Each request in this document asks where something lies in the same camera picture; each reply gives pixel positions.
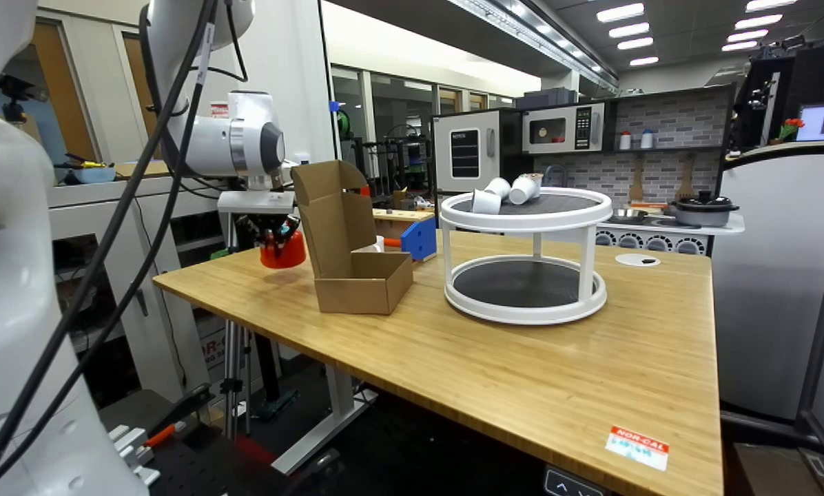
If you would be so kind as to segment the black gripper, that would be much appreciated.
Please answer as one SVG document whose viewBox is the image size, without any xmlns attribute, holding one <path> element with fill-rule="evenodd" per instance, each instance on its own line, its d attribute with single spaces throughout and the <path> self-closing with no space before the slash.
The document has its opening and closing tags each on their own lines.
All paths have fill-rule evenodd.
<svg viewBox="0 0 824 496">
<path fill-rule="evenodd" d="M 257 215 L 253 225 L 261 244 L 283 244 L 297 233 L 293 215 Z"/>
</svg>

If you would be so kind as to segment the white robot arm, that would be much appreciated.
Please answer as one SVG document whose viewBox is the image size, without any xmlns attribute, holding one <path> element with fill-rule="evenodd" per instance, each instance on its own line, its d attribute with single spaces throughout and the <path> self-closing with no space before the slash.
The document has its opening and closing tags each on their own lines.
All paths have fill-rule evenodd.
<svg viewBox="0 0 824 496">
<path fill-rule="evenodd" d="M 275 117 L 241 91 L 226 120 L 202 120 L 183 96 L 210 56 L 253 23 L 252 0 L 148 0 L 141 28 L 158 88 L 151 146 L 176 175 L 274 176 Z M 31 45 L 37 0 L 0 0 L 0 74 Z M 40 141 L 0 120 L 0 496 L 148 496 L 113 446 L 70 346 L 59 306 L 46 197 L 52 164 Z"/>
</svg>

